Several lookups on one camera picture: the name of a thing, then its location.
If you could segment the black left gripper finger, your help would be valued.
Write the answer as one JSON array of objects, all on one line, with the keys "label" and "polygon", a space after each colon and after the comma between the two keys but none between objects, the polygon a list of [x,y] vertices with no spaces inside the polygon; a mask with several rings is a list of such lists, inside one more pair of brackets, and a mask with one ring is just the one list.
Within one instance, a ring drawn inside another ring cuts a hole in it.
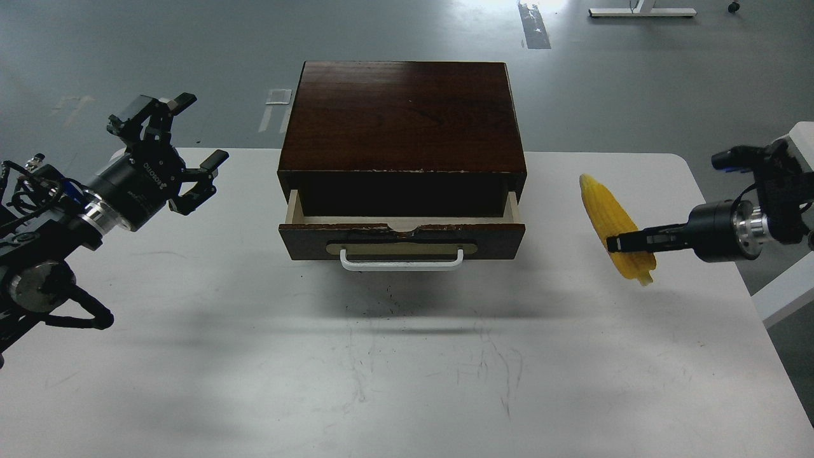
[{"label": "black left gripper finger", "polygon": [[229,159],[227,151],[216,149],[197,168],[183,169],[180,183],[194,183],[191,189],[182,195],[174,195],[169,200],[169,209],[184,216],[190,215],[216,193],[214,186],[218,168]]},{"label": "black left gripper finger", "polygon": [[172,147],[174,118],[197,101],[192,93],[181,93],[169,101],[139,95],[119,114],[108,117],[106,130],[130,150]]}]

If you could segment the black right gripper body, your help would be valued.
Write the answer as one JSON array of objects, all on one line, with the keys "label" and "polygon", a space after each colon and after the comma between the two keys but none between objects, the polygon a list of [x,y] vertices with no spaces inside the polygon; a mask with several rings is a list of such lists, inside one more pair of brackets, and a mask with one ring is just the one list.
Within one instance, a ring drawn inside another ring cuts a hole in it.
[{"label": "black right gripper body", "polygon": [[689,247],[705,263],[753,260],[755,238],[748,235],[745,222],[754,206],[750,201],[725,200],[698,205],[686,223]]}]

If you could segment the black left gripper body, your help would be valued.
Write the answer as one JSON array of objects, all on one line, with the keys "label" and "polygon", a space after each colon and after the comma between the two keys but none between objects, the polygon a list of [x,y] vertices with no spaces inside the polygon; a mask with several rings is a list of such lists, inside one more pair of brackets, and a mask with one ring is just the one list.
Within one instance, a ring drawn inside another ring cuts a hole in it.
[{"label": "black left gripper body", "polygon": [[125,148],[91,177],[89,190],[118,214],[120,226],[136,232],[177,195],[185,168],[175,148]]}]

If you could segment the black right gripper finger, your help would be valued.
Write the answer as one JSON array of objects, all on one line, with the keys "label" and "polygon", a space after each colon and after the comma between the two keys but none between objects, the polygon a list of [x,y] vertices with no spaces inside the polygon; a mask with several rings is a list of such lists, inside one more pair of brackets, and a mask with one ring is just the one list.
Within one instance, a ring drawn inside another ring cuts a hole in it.
[{"label": "black right gripper finger", "polygon": [[647,227],[607,237],[607,247],[689,247],[683,224]]},{"label": "black right gripper finger", "polygon": [[680,244],[677,246],[675,244],[674,246],[613,246],[608,244],[607,249],[609,253],[660,253],[690,249],[690,246],[686,244],[683,246]]}]

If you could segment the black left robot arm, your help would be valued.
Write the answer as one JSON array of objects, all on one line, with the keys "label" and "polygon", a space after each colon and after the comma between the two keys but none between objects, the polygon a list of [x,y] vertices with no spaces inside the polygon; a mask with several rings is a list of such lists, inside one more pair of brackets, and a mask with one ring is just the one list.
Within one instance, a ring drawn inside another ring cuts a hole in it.
[{"label": "black left robot arm", "polygon": [[186,165],[172,145],[174,119],[196,102],[137,96],[109,117],[107,131],[125,150],[81,183],[45,163],[2,162],[2,350],[35,326],[107,330],[113,313],[79,287],[67,257],[79,247],[96,250],[119,226],[136,232],[163,207],[182,215],[215,195],[218,168],[227,151],[217,149],[198,167]]}]

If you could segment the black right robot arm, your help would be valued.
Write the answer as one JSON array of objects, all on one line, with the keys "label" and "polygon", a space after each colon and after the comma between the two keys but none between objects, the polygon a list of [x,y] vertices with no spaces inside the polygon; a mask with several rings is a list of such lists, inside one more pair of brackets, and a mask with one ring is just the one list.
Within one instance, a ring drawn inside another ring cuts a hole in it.
[{"label": "black right robot arm", "polygon": [[812,229],[802,216],[812,206],[813,174],[803,171],[788,148],[788,140],[781,138],[764,147],[732,147],[710,159],[714,169],[751,173],[755,182],[747,191],[756,192],[756,205],[739,195],[734,200],[696,206],[683,224],[618,232],[600,239],[610,253],[691,249],[706,263],[754,260],[771,241],[783,246],[805,242],[811,249]]}]

